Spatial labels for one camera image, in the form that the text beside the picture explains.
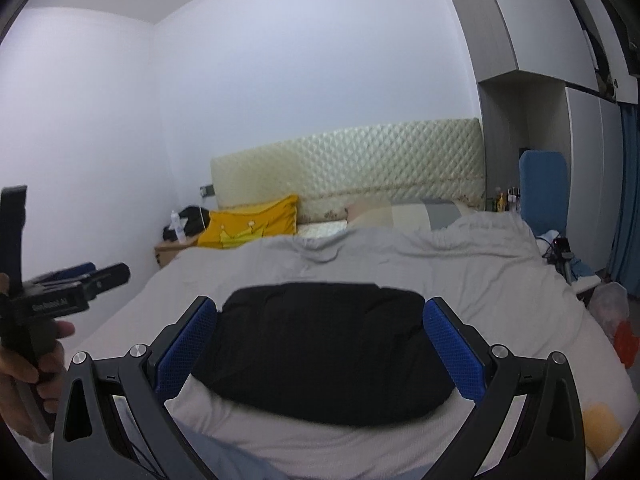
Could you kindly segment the person left hand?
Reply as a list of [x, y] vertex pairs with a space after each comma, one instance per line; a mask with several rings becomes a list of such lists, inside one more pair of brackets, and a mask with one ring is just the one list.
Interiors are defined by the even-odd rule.
[[1, 418], [6, 426], [17, 434], [37, 443], [46, 443], [50, 437], [39, 431], [28, 414], [17, 385], [36, 385], [44, 409], [55, 414], [60, 404], [64, 375], [66, 372], [64, 349], [61, 338], [73, 336], [75, 325], [67, 321], [56, 321], [54, 348], [44, 354], [37, 366], [33, 366], [19, 354], [1, 347]]

